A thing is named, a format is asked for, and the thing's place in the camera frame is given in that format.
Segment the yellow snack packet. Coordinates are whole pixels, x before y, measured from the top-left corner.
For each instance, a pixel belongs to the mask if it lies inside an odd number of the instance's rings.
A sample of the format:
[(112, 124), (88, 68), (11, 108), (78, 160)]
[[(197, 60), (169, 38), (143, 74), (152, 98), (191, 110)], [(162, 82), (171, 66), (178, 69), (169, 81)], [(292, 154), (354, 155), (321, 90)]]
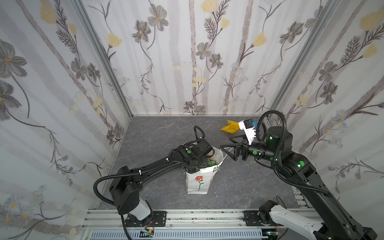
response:
[(239, 123), (235, 121), (227, 120), (227, 125), (221, 128), (221, 131), (234, 134), (240, 129)]

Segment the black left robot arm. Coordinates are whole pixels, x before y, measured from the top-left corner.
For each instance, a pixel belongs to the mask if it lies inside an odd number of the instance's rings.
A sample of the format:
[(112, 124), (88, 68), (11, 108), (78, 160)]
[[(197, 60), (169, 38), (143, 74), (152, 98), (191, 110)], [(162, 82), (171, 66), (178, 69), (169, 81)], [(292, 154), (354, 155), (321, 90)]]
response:
[(122, 167), (113, 179), (109, 191), (118, 214), (129, 215), (139, 226), (147, 226), (154, 220), (149, 203), (140, 198), (140, 191), (151, 181), (171, 171), (202, 169), (216, 153), (204, 139), (171, 149), (168, 155), (141, 168)]

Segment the white printed paper bag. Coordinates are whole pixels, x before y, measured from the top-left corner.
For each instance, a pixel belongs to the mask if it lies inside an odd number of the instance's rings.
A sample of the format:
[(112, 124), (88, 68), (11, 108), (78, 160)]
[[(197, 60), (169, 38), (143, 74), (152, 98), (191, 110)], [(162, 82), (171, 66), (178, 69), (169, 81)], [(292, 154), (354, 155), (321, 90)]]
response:
[(208, 193), (215, 174), (220, 170), (227, 154), (217, 148), (208, 161), (216, 161), (217, 165), (201, 169), (199, 172), (189, 174), (186, 172), (186, 187), (189, 195), (205, 195)]

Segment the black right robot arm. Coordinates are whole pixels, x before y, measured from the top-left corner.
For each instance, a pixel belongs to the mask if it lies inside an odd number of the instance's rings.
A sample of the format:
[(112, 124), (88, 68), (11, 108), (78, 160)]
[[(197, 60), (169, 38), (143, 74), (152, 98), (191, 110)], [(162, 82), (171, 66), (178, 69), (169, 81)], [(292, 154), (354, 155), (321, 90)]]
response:
[(231, 138), (231, 144), (220, 149), (230, 158), (246, 160), (252, 156), (256, 162), (270, 161), (270, 169), (284, 183), (297, 188), (321, 217), (314, 221), (292, 213), (277, 202), (269, 200), (259, 208), (258, 220), (264, 225), (285, 226), (310, 240), (375, 240), (377, 233), (358, 223), (325, 186), (316, 168), (303, 155), (292, 151), (291, 133), (285, 126), (271, 127), (264, 138), (259, 128), (244, 128), (242, 141)]

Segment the green snack packet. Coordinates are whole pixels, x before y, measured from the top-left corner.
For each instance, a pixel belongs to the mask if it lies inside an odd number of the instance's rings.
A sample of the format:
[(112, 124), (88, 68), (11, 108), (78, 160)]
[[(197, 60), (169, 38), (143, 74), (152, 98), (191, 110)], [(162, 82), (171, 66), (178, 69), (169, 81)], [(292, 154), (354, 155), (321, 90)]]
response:
[(198, 168), (198, 167), (188, 168), (188, 169), (186, 169), (186, 172), (189, 174), (194, 174), (194, 173), (199, 172), (201, 169), (209, 168), (209, 167), (212, 167), (215, 165), (217, 165), (216, 161), (207, 161), (207, 163), (202, 165), (200, 168)]

